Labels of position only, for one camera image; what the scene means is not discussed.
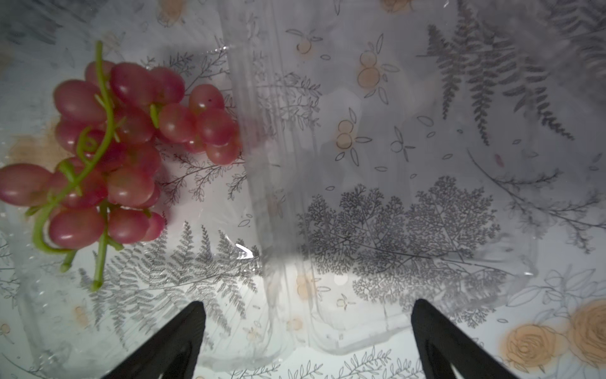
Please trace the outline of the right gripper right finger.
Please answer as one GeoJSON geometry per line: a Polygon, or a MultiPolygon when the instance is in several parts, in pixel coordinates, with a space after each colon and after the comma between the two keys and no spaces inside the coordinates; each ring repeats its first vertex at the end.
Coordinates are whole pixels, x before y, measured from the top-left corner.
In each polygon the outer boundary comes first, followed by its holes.
{"type": "Polygon", "coordinates": [[[411,325],[427,378],[516,378],[427,300],[415,302],[411,325]]]}

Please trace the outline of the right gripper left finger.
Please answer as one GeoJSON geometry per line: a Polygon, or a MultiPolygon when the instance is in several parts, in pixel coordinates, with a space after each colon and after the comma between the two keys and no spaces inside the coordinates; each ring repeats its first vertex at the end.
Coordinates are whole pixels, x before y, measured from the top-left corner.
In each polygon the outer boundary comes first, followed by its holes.
{"type": "Polygon", "coordinates": [[[104,378],[192,378],[204,340],[205,323],[204,304],[189,303],[104,378]]]}

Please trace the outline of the red grape bunch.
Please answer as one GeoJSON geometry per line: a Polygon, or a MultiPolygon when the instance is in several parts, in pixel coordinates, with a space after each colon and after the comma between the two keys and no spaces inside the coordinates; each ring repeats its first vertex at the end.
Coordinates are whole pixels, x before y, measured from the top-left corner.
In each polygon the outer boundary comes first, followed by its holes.
{"type": "Polygon", "coordinates": [[[54,141],[66,157],[54,164],[8,164],[1,169],[1,200],[33,218],[36,249],[63,258],[71,269],[80,250],[95,246],[91,289],[104,285],[109,249],[151,242],[165,223],[154,211],[161,185],[158,142],[202,154],[203,180],[241,164],[238,124],[213,85],[185,87],[167,67],[112,63],[104,45],[81,80],[53,92],[60,118],[54,141]]]}

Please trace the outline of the clear clamshell container front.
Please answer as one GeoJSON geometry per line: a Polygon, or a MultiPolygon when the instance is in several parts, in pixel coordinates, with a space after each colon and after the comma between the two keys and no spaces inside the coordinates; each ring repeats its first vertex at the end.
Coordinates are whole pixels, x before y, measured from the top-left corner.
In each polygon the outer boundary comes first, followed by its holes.
{"type": "Polygon", "coordinates": [[[95,57],[213,84],[241,126],[229,166],[153,142],[157,240],[39,252],[35,218],[1,208],[1,292],[43,377],[99,378],[193,301],[197,366],[268,376],[309,349],[356,352],[408,328],[426,298],[468,326],[535,276],[536,247],[474,164],[460,47],[484,29],[464,1],[4,1],[1,161],[52,170],[67,152],[52,93],[95,57]]]}

